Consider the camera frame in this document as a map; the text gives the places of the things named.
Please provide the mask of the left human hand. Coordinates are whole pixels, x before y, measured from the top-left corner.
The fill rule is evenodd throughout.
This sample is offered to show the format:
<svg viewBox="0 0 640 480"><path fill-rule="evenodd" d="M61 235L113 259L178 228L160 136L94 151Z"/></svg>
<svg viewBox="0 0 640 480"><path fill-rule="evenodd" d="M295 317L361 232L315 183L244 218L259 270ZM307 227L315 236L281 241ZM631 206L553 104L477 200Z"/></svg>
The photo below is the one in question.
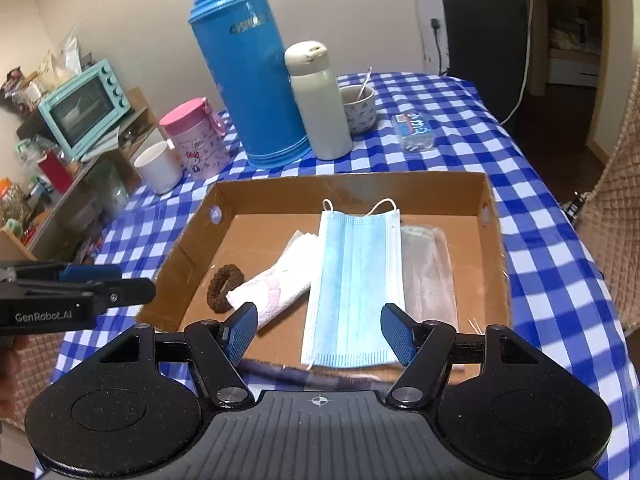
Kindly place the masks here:
<svg viewBox="0 0 640 480"><path fill-rule="evenodd" d="M15 390L17 375L21 371L20 352L29 346L29 336L21 335L14 339L10 348L1 349L0 375L0 416L11 417L15 412Z"/></svg>

